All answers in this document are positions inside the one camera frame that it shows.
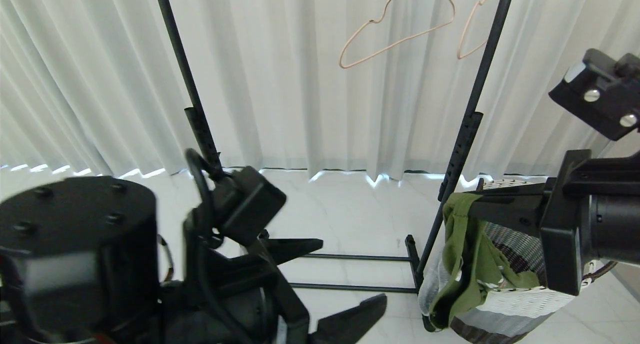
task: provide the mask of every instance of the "curtain fold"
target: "curtain fold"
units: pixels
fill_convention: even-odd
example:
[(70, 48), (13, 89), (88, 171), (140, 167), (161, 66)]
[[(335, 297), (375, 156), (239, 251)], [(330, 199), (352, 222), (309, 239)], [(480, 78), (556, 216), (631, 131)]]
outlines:
[[(225, 166), (442, 173), (483, 49), (458, 60), (478, 0), (353, 68), (338, 57), (387, 0), (170, 0)], [(1, 0), (0, 161), (122, 175), (185, 167), (190, 101), (156, 0)], [(471, 21), (486, 40), (498, 0)], [(393, 0), (345, 53), (357, 61), (450, 20), (446, 0)], [(566, 150), (631, 154), (547, 93), (585, 50), (640, 54), (640, 0), (512, 0), (464, 175), (555, 175)]]

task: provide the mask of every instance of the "wire hanger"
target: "wire hanger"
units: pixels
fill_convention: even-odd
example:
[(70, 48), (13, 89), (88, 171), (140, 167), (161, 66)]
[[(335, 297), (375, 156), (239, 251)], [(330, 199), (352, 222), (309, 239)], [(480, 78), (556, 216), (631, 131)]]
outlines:
[(398, 44), (400, 44), (400, 43), (404, 43), (405, 41), (410, 40), (410, 39), (413, 39), (413, 38), (417, 38), (418, 36), (422, 36), (422, 35), (424, 35), (424, 34), (428, 34), (428, 33), (430, 33), (431, 31), (436, 31), (436, 30), (440, 29), (441, 27), (445, 27), (445, 26), (447, 26), (448, 24), (452, 23), (452, 22), (453, 22), (453, 20), (456, 18), (456, 6), (455, 6), (455, 4), (453, 4), (453, 1), (452, 1), (452, 0), (447, 0), (447, 1), (451, 4), (451, 9), (453, 10), (453, 16), (451, 17), (451, 20), (449, 20), (448, 22), (446, 22), (446, 23), (444, 23), (444, 24), (441, 24), (441, 25), (438, 25), (438, 26), (436, 26), (436, 27), (432, 27), (432, 28), (430, 28), (430, 29), (429, 29), (429, 30), (427, 30), (427, 31), (419, 32), (418, 34), (414, 34), (414, 35), (408, 36), (407, 38), (404, 38), (404, 39), (398, 40), (398, 41), (396, 41), (395, 43), (392, 43), (391, 45), (389, 45), (388, 47), (385, 47), (385, 48), (384, 48), (384, 49), (382, 49), (382, 50), (378, 50), (377, 52), (374, 52), (373, 54), (371, 54), (371, 55), (369, 55), (369, 56), (365, 57), (364, 59), (360, 59), (360, 60), (356, 61), (355, 63), (348, 64), (348, 65), (343, 64), (343, 56), (345, 56), (345, 51), (347, 50), (347, 47), (349, 47), (350, 43), (351, 43), (351, 42), (356, 38), (356, 36), (358, 36), (358, 34), (359, 34), (359, 33), (361, 33), (361, 31), (363, 31), (363, 30), (364, 30), (364, 28), (365, 28), (365, 27), (367, 27), (369, 24), (372, 24), (372, 23), (380, 23), (380, 22), (382, 22), (382, 20), (384, 20), (385, 15), (387, 14), (387, 8), (389, 7), (389, 4), (391, 4), (391, 1), (392, 1), (392, 0), (386, 0), (386, 4), (384, 5), (384, 10), (382, 10), (382, 15), (380, 16), (380, 18), (379, 18), (378, 20), (368, 20), (368, 22), (365, 22), (365, 23), (364, 23), (364, 24), (363, 24), (363, 25), (358, 29), (358, 31), (356, 31), (356, 32), (351, 36), (351, 38), (349, 38), (349, 39), (347, 40), (347, 42), (345, 43), (345, 47), (343, 47), (343, 48), (342, 48), (342, 52), (340, 52), (340, 61), (338, 62), (338, 64), (340, 65), (340, 67), (341, 67), (341, 68), (343, 68), (343, 69), (348, 69), (348, 68), (352, 68), (352, 67), (356, 66), (357, 64), (364, 63), (364, 62), (365, 62), (365, 61), (367, 61), (368, 59), (371, 59), (372, 57), (375, 57), (375, 56), (377, 56), (377, 55), (379, 55), (379, 54), (382, 54), (382, 52), (385, 52), (385, 51), (389, 50), (390, 48), (395, 47), (395, 45), (398, 45)]
[(471, 10), (471, 13), (469, 14), (469, 18), (466, 19), (466, 24), (464, 25), (464, 29), (462, 30), (462, 35), (460, 36), (460, 43), (459, 43), (459, 45), (457, 47), (457, 59), (458, 60), (464, 59), (465, 57), (467, 57), (467, 56), (473, 54), (474, 52), (478, 51), (478, 49), (483, 47), (487, 42), (487, 40), (484, 40), (480, 45), (475, 47), (470, 52), (467, 52), (464, 55), (460, 55), (460, 52), (462, 51), (462, 43), (464, 42), (464, 37), (466, 36), (466, 33), (467, 33), (466, 31), (467, 31), (467, 29), (469, 29), (469, 23), (471, 22), (471, 19), (476, 14), (476, 9), (478, 8), (478, 6), (484, 5), (486, 1), (487, 0), (480, 0), (480, 1), (475, 2), (475, 5), (473, 5), (473, 9)]

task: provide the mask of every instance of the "green cloth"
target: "green cloth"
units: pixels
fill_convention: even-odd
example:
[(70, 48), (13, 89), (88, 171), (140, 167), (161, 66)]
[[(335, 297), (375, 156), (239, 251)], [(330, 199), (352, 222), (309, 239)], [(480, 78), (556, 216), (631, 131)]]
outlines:
[(469, 217), (477, 194), (454, 193), (443, 214), (445, 244), (442, 263), (450, 278), (429, 307), (429, 318), (437, 328), (446, 328), (453, 317), (482, 305), (492, 289), (530, 288), (539, 285), (532, 271), (515, 273), (509, 260), (485, 233), (486, 221)]

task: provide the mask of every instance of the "laundry basket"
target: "laundry basket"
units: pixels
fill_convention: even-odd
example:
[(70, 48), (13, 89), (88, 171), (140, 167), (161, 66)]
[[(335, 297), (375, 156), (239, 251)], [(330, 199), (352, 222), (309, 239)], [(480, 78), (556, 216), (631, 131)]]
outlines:
[[(530, 184), (521, 180), (496, 180), (488, 182), (483, 189)], [(450, 327), (470, 342), (509, 344), (521, 340), (531, 330), (545, 321), (554, 312), (567, 305), (574, 296), (559, 293), (545, 287), (546, 276), (540, 240), (536, 237), (516, 232), (509, 228), (487, 223), (485, 232), (494, 246), (502, 251), (516, 273), (533, 271), (541, 286), (532, 289), (507, 289), (490, 291), (483, 305), (454, 317)], [(423, 297), (434, 297), (448, 281), (448, 273), (442, 265), (442, 253), (438, 260), (425, 271), (429, 291)], [(587, 274), (583, 277), (581, 290), (596, 278), (615, 266), (610, 262), (595, 270), (596, 262), (588, 263)]]

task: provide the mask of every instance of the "floor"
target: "floor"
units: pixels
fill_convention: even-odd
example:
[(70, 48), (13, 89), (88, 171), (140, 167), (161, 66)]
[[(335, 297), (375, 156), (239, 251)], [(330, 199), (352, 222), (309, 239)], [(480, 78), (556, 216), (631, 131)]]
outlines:
[[(0, 194), (4, 197), (26, 187), (70, 175), (64, 173), (59, 178), (52, 178), (46, 172), (21, 171), (0, 174), (3, 176)], [(438, 206), (436, 197), (442, 181), (441, 175), (423, 174), (406, 174), (402, 182), (385, 177), (374, 182), (365, 173), (331, 171), (312, 181), (306, 171), (266, 170), (264, 175), (287, 194), (285, 207), (267, 227), (272, 237), (318, 237), (325, 241), (320, 252), (364, 255), (406, 255), (404, 238), (407, 234), (414, 235), (420, 251)], [(147, 179), (131, 177), (127, 180), (141, 182), (156, 193), (159, 230), (171, 246), (174, 260), (178, 263), (176, 275), (181, 277), (180, 223), (190, 208), (199, 203), (194, 182), (186, 173)], [(475, 182), (462, 181), (458, 189), (471, 189), (475, 185)], [(240, 248), (227, 241), (221, 251), (235, 256), (240, 253)], [(166, 268), (164, 259), (161, 266)], [(407, 262), (300, 258), (281, 265), (281, 270), (291, 282), (413, 285)], [(296, 291), (310, 311), (313, 325), (324, 316), (353, 307), (376, 294), (313, 289)], [(388, 297), (386, 314), (360, 344), (466, 342), (452, 330), (426, 332), (414, 294), (390, 293)], [(613, 275), (607, 274), (521, 342), (638, 343), (640, 303)]]

